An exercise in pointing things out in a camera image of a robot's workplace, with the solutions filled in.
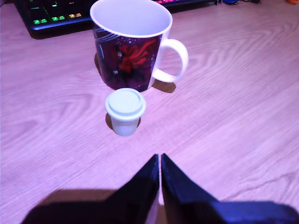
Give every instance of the white lid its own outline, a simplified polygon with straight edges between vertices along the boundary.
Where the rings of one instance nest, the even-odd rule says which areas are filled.
[[[111,117],[121,121],[131,121],[142,116],[146,103],[137,90],[122,88],[107,97],[105,107]]]

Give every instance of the orange object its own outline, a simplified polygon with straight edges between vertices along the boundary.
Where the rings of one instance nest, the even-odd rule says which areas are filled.
[[[287,1],[293,5],[296,5],[299,2],[299,0],[287,0]]]

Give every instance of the mug graphic print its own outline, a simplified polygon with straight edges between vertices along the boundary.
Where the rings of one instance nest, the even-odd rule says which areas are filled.
[[[125,37],[96,24],[93,33],[103,81],[115,90],[123,87],[140,92],[147,90],[162,34],[148,38]]]

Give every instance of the desk surface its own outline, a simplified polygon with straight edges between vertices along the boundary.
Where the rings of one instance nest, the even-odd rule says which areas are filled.
[[[299,5],[219,4],[173,15],[189,51],[176,86],[143,93],[133,136],[106,123],[112,92],[90,30],[32,39],[13,4],[1,8],[1,218],[19,223],[56,189],[117,189],[166,152],[220,200],[299,209]],[[163,69],[178,72],[167,52]]]

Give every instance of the red figure print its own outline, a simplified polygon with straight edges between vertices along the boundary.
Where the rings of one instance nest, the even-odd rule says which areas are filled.
[[[156,40],[152,40],[143,44],[143,46],[138,49],[136,45],[120,46],[120,51],[123,53],[123,58],[119,64],[119,68],[126,73],[131,73],[132,69],[136,69],[141,66],[146,61],[146,55],[148,55],[147,48],[153,44]]]

